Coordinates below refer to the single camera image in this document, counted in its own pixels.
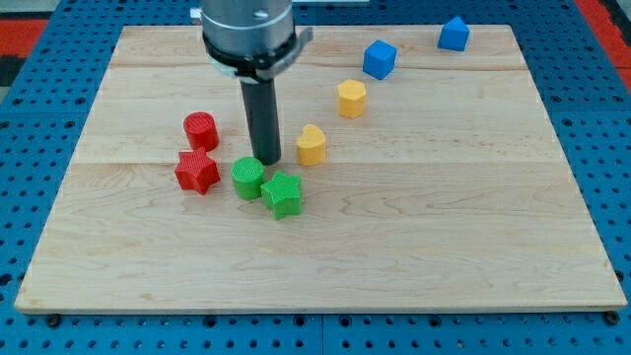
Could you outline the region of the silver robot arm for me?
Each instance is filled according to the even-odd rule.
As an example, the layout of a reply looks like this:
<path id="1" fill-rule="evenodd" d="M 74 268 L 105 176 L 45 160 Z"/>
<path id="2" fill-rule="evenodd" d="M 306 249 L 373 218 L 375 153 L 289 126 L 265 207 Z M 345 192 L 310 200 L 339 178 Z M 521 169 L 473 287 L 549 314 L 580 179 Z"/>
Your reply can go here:
<path id="1" fill-rule="evenodd" d="M 210 62 L 250 84 L 286 71 L 314 38 L 311 27 L 296 31 L 291 0 L 200 0 L 190 18 Z"/>

